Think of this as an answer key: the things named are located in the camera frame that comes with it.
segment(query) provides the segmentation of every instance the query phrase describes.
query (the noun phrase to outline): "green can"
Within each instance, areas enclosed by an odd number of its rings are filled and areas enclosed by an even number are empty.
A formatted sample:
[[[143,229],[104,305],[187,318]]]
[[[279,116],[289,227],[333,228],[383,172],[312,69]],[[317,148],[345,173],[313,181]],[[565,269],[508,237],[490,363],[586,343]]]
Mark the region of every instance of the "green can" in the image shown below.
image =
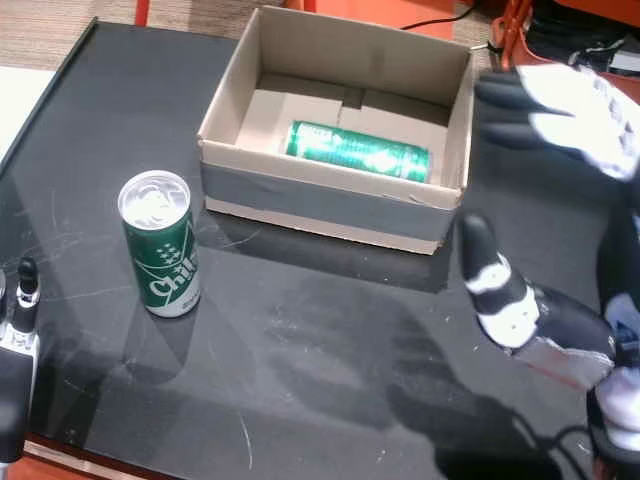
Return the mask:
[[[177,317],[200,299],[191,193],[171,172],[150,170],[129,180],[118,210],[140,297],[161,317]]]
[[[294,121],[286,153],[414,182],[429,177],[430,156],[424,148],[317,123]]]

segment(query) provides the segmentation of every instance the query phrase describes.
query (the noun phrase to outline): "open cardboard box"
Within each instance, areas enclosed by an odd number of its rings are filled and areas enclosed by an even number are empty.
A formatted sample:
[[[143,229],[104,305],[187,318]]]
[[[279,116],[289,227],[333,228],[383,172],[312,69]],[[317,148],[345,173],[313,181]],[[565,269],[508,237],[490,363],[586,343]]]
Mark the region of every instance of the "open cardboard box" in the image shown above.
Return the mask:
[[[400,30],[263,7],[198,132],[210,210],[433,253],[467,183],[468,48]],[[427,183],[285,155],[306,120],[418,145]]]

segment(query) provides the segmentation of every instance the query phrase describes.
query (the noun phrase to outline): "cable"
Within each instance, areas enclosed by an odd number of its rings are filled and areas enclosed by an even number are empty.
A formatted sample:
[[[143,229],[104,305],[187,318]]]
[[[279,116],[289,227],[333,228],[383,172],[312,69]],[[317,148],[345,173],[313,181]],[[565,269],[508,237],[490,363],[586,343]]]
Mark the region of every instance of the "cable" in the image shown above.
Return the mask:
[[[422,27],[424,25],[433,25],[434,23],[448,23],[448,22],[457,22],[458,20],[462,20],[464,17],[469,15],[471,12],[475,10],[475,8],[482,3],[482,0],[476,0],[473,5],[471,5],[464,13],[461,13],[457,17],[451,18],[437,18],[435,20],[425,20],[423,22],[412,23],[411,25],[407,25],[405,27],[400,27],[400,30],[413,30],[414,28]]]

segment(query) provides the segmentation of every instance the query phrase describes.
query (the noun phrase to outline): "floor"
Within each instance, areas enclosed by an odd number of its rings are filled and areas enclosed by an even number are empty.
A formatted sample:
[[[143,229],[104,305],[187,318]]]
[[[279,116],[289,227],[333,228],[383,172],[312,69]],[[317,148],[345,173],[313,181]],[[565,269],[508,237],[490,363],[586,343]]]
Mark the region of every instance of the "floor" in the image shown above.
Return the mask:
[[[253,9],[282,0],[152,0],[149,26],[238,38]],[[94,16],[133,23],[135,0],[0,0],[0,65],[55,69]],[[456,12],[468,8],[457,2]],[[454,25],[453,39],[486,42],[489,16],[473,12]],[[488,54],[475,54],[488,64]]]

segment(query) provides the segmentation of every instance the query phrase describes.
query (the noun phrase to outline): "table surface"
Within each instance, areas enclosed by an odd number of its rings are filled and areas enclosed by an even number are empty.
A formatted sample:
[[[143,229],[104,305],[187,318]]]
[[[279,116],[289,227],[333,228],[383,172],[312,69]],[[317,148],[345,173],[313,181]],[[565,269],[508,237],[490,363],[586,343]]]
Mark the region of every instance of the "table surface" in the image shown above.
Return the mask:
[[[582,478],[541,442],[584,425],[583,396],[483,338],[453,231],[429,257],[202,210],[195,132],[234,45],[100,23],[0,179],[0,265],[42,269],[32,430],[187,479]],[[203,297],[177,320],[140,304],[116,209],[157,168],[197,219]],[[474,137],[464,207],[593,307],[614,198],[579,162]],[[561,443],[589,469],[583,432]]]

